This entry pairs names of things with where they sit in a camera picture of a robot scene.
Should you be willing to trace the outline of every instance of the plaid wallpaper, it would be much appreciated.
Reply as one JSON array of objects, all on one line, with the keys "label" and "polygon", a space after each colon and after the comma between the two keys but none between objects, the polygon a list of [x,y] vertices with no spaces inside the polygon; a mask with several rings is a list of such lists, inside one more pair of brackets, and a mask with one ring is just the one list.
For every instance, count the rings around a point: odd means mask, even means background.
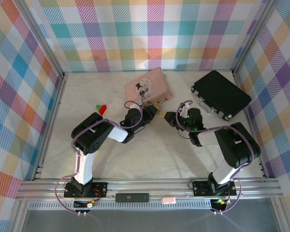
[{"label": "plaid wallpaper", "polygon": [[12,0],[0,0],[0,232],[32,173],[58,82]]},{"label": "plaid wallpaper", "polygon": [[65,71],[105,72],[230,69],[266,0],[26,2]]},{"label": "plaid wallpaper", "polygon": [[253,102],[250,117],[271,177],[290,212],[290,0],[281,0],[238,78]]}]

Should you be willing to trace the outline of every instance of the pink box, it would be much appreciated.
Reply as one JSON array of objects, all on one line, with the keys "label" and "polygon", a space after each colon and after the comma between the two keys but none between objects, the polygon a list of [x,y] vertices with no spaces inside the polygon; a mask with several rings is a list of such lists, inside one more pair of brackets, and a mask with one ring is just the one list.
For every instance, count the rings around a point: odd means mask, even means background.
[{"label": "pink box", "polygon": [[169,85],[165,80],[165,74],[161,68],[155,68],[152,71],[140,76],[125,85],[127,100],[142,103],[162,104],[173,98]]}]

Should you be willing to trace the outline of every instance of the ventilated grate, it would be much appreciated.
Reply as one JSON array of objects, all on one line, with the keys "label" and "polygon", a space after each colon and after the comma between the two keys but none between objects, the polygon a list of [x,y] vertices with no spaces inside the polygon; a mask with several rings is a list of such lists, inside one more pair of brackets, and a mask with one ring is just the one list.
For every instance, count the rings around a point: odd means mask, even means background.
[{"label": "ventilated grate", "polygon": [[[73,202],[64,203],[68,208],[72,208]],[[116,203],[114,200],[99,201],[94,209],[209,209],[210,200],[178,200],[176,204],[162,204],[159,200],[151,200],[149,203]],[[63,207],[57,201],[32,202],[29,210],[59,210]]]}]

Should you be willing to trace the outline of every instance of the briefcase handle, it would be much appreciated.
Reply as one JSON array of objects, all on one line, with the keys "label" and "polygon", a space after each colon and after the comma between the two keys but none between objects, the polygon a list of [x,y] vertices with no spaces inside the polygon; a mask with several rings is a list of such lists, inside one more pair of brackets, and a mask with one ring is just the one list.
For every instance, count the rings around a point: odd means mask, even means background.
[{"label": "briefcase handle", "polygon": [[200,98],[200,100],[198,101],[198,105],[202,108],[202,109],[204,109],[208,114],[211,114],[211,113],[213,113],[213,109],[212,109],[212,111],[208,111],[206,108],[205,108],[205,106],[207,106],[207,107],[209,107],[205,102],[204,102],[204,99],[203,98]]}]

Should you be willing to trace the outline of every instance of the cartoon illustration on box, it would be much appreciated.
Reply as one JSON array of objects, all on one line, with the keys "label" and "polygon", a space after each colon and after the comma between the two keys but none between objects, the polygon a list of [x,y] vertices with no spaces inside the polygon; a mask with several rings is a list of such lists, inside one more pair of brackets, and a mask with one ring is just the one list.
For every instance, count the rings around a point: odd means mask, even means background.
[{"label": "cartoon illustration on box", "polygon": [[152,80],[149,77],[144,77],[138,83],[136,83],[135,93],[140,96],[142,100],[145,100],[149,96],[152,86]]}]

